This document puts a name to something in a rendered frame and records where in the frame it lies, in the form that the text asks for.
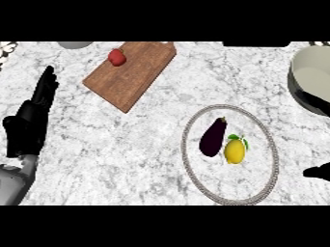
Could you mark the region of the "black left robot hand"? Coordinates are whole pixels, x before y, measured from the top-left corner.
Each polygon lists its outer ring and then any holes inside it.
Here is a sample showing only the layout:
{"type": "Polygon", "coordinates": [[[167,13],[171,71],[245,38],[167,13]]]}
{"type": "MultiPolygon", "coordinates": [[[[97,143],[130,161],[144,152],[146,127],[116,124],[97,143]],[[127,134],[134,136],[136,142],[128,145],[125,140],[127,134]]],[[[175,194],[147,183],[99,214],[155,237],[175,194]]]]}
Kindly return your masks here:
{"type": "Polygon", "coordinates": [[[54,68],[47,66],[37,82],[32,98],[22,103],[16,115],[3,119],[9,158],[40,154],[46,142],[48,114],[59,85],[54,68]]]}

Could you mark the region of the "yellow lemon with green leaves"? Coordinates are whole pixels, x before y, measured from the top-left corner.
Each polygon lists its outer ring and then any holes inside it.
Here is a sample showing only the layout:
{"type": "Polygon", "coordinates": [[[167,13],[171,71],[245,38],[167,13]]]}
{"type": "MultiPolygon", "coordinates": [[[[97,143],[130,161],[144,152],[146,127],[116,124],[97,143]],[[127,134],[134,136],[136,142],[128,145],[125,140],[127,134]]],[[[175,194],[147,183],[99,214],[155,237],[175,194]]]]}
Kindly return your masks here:
{"type": "Polygon", "coordinates": [[[227,145],[224,156],[228,164],[239,164],[243,161],[245,153],[249,150],[248,140],[243,136],[230,134],[227,137],[227,145]]]}

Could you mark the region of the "pale grey bowl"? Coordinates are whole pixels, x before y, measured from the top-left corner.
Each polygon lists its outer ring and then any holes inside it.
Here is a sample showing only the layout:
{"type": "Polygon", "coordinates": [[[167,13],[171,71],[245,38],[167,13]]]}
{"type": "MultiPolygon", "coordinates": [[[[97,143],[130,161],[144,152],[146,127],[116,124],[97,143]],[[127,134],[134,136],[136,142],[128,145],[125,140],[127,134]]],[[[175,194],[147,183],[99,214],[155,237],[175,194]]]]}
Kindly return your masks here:
{"type": "Polygon", "coordinates": [[[299,105],[314,114],[324,113],[296,95],[305,91],[330,102],[330,47],[310,46],[301,49],[289,64],[288,89],[299,105]]]}

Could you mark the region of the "brown wooden cutting board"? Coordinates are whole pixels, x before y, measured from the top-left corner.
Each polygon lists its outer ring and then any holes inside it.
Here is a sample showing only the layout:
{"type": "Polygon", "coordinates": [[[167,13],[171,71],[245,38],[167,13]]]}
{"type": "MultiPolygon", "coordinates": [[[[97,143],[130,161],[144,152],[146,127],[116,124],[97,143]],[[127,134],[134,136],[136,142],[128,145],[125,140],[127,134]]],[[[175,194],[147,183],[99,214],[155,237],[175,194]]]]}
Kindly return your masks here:
{"type": "Polygon", "coordinates": [[[127,113],[171,63],[177,48],[171,41],[125,41],[119,46],[127,62],[115,67],[105,60],[82,80],[85,87],[127,113]]]}

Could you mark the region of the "dark purple eggplant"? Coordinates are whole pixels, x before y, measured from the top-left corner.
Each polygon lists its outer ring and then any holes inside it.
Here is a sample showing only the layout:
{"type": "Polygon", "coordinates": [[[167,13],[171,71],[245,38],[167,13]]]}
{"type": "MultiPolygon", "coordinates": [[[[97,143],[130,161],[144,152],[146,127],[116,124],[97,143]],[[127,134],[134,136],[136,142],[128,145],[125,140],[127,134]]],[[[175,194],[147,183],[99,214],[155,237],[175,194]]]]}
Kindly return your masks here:
{"type": "Polygon", "coordinates": [[[214,157],[218,154],[220,149],[223,147],[226,129],[226,118],[217,118],[202,135],[199,141],[199,150],[209,157],[214,157]]]}

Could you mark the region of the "grey round object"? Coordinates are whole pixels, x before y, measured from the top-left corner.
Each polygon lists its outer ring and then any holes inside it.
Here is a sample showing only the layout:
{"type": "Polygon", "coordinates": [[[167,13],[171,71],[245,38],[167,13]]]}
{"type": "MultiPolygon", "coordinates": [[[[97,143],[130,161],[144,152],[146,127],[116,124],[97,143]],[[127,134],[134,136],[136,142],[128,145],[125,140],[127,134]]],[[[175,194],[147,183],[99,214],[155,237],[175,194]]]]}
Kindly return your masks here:
{"type": "Polygon", "coordinates": [[[87,47],[93,41],[59,41],[60,47],[65,49],[81,49],[87,47]]]}

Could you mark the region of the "red bell pepper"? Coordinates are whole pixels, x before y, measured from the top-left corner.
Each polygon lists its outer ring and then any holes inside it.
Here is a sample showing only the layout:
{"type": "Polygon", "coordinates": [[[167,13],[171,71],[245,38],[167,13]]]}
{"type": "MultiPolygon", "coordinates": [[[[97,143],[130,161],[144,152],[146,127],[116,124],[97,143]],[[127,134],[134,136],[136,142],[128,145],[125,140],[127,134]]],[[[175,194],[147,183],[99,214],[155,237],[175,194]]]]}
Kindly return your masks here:
{"type": "Polygon", "coordinates": [[[119,67],[127,62],[127,57],[124,55],[124,51],[119,48],[110,50],[107,54],[107,60],[110,61],[115,67],[119,67]]]}

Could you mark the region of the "black appliance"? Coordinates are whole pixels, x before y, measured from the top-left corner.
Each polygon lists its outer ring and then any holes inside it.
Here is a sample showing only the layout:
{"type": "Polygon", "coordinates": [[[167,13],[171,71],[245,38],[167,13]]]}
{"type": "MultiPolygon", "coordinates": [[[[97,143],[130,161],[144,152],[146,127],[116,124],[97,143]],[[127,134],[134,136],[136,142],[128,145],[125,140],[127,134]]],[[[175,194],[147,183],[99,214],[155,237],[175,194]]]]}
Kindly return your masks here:
{"type": "Polygon", "coordinates": [[[286,47],[289,41],[223,41],[228,47],[286,47]]]}

